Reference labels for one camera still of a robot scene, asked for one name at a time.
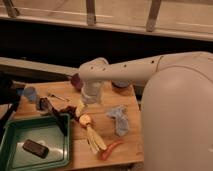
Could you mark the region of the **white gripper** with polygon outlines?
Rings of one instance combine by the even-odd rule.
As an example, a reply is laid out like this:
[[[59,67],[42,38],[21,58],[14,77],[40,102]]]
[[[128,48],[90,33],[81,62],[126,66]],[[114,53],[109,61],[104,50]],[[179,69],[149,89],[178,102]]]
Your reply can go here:
[[[80,117],[85,108],[85,104],[94,104],[101,101],[101,82],[85,82],[81,89],[82,100],[78,101],[75,114]]]

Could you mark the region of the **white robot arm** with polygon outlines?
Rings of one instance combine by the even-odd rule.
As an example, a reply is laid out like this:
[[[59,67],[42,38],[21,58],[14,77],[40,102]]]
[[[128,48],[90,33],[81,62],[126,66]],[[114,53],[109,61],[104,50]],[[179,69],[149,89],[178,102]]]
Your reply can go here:
[[[144,87],[144,171],[213,171],[213,53],[187,52],[78,70],[85,103],[97,101],[101,81]]]

